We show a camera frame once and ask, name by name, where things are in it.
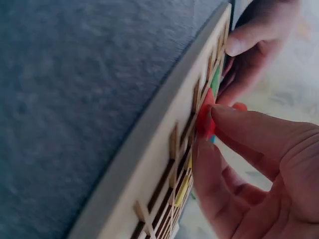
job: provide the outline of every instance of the green tile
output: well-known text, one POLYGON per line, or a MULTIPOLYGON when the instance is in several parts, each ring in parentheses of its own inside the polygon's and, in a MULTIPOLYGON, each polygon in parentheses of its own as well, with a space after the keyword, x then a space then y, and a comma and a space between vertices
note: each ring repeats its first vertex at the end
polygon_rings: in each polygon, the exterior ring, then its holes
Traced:
POLYGON ((220 72, 220 66, 217 66, 216 72, 215 72, 213 79, 211 81, 211 84, 210 84, 210 87, 213 90, 214 97, 217 96, 217 91, 218 91, 218 86, 219 86, 219 80, 218 80, 219 72, 220 72))

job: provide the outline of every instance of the gray fabric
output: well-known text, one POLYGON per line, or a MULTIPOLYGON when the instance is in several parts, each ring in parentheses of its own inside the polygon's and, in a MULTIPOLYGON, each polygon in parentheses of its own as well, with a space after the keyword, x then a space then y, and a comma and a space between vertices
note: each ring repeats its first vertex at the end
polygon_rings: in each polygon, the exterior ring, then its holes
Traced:
POLYGON ((2 239, 65 237, 220 2, 1 1, 2 239))

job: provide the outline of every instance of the wooden puzzle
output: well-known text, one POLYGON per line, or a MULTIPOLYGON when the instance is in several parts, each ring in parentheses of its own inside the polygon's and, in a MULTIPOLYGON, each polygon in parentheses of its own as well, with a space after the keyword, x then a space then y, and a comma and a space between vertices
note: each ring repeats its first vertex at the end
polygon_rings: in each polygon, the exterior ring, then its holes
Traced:
POLYGON ((193 184, 196 119, 216 98, 231 6, 222 4, 140 119, 69 236, 169 239, 193 184), (132 159, 132 165, 122 159, 132 159))

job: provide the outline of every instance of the hand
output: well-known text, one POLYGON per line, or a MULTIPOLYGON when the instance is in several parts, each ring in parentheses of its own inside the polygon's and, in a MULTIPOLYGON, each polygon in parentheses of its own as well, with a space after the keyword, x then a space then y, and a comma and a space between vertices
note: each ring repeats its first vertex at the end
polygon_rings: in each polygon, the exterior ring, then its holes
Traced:
POLYGON ((319 238, 319 126, 214 106, 216 135, 273 182, 244 182, 217 146, 197 139, 194 186, 221 239, 319 238))
POLYGON ((289 36, 300 0, 254 0, 229 34, 218 104, 231 105, 263 75, 289 36))

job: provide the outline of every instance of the red game piece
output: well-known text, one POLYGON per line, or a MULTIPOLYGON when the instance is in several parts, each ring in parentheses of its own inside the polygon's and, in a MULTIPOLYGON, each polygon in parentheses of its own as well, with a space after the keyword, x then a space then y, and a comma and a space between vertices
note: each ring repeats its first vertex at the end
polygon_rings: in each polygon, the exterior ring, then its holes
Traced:
POLYGON ((198 134, 204 136, 207 140, 209 140, 215 134, 215 123, 210 116, 210 109, 214 104, 215 100, 213 91, 211 88, 209 88, 204 102, 199 109, 196 121, 198 134))

